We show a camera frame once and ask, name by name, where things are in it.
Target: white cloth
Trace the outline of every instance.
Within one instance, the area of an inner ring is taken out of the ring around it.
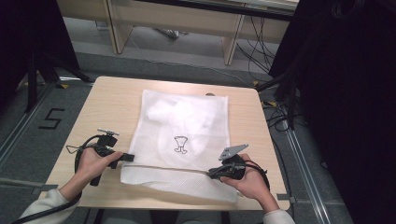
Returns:
[[[121,182],[234,203],[236,190],[205,174],[229,145],[228,97],[144,90]]]

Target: left hand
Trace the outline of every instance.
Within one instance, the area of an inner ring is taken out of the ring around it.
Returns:
[[[121,156],[122,152],[116,151],[106,157],[101,157],[92,147],[87,147],[82,152],[76,175],[82,175],[90,182],[99,176],[112,161]]]

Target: black drawing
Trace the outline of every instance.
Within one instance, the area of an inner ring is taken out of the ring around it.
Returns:
[[[186,144],[187,138],[186,136],[176,136],[175,140],[177,142],[177,148],[175,148],[175,152],[181,152],[183,154],[186,154],[188,151],[184,148],[184,144]]]
[[[52,108],[49,111],[48,115],[46,116],[46,118],[44,120],[54,120],[54,121],[56,121],[55,125],[52,126],[52,127],[39,126],[38,129],[56,129],[58,127],[58,124],[61,122],[61,119],[50,118],[50,115],[51,115],[52,111],[64,111],[64,109],[62,109],[62,108]]]

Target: white sleeve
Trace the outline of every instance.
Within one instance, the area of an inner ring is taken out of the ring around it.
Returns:
[[[49,210],[51,208],[57,207],[59,205],[68,203],[68,201],[64,198],[64,196],[59,192],[57,189],[51,189],[45,198],[38,199],[37,201],[33,202],[29,205],[29,207],[23,212],[20,218],[27,217],[32,214],[36,214],[42,211]],[[29,224],[33,223],[63,223],[75,210],[78,203],[74,204],[73,206],[66,208],[60,212],[51,214],[46,217],[42,217],[30,222]]]
[[[264,224],[294,224],[294,220],[289,213],[282,209],[269,212],[262,218]]]

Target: finger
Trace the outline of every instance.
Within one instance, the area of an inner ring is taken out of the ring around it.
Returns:
[[[106,156],[105,158],[108,160],[108,162],[112,162],[114,160],[119,159],[122,156],[121,151],[116,151],[114,153],[111,153],[110,155]]]
[[[239,156],[240,156],[240,157],[242,158],[242,160],[244,160],[244,161],[251,161],[251,158],[250,158],[249,155],[246,154],[246,153],[240,154]]]

